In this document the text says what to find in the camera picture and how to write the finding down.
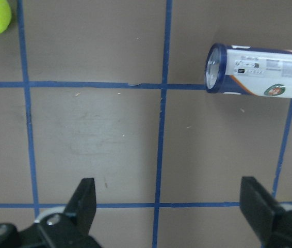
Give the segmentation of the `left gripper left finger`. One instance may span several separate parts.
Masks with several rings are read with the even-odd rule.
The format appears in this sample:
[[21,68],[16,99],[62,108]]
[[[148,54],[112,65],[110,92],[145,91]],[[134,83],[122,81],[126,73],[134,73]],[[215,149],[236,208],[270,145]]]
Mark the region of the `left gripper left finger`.
[[18,231],[11,223],[0,223],[0,247],[100,247],[89,235],[96,213],[95,182],[83,178],[62,211],[50,210]]

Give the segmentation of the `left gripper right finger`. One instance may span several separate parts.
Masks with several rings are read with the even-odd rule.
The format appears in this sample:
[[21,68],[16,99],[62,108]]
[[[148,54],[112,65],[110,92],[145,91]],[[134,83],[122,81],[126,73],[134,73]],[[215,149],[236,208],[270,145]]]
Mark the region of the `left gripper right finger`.
[[243,176],[239,206],[263,247],[292,247],[292,204],[278,202],[256,178]]

